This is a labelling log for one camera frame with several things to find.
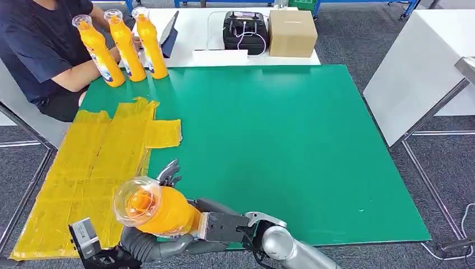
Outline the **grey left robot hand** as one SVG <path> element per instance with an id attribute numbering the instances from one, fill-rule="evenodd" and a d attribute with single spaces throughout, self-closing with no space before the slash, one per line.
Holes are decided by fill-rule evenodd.
<path id="1" fill-rule="evenodd" d="M 175 159 L 163 168 L 156 181 L 161 186 L 173 187 L 180 180 L 180 177 L 175 176 L 179 170 L 179 160 Z M 158 242 L 156 236 L 152 234 L 125 226 L 119 244 L 136 260 L 148 263 L 184 253 L 193 241 L 194 237 L 191 234 L 185 234 L 175 241 Z"/>

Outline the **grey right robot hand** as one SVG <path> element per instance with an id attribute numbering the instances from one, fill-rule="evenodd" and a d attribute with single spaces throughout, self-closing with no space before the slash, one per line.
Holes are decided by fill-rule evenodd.
<path id="1" fill-rule="evenodd" d="M 197 198 L 196 200 L 187 199 L 188 203 L 198 209 L 200 212 L 219 212 L 230 215 L 241 215 L 241 213 L 233 209 L 213 201 L 208 198 Z M 185 254 L 203 254 L 212 252 L 222 252 L 227 249 L 230 243 L 228 242 L 208 242 L 208 241 L 194 241 L 190 243 Z"/>

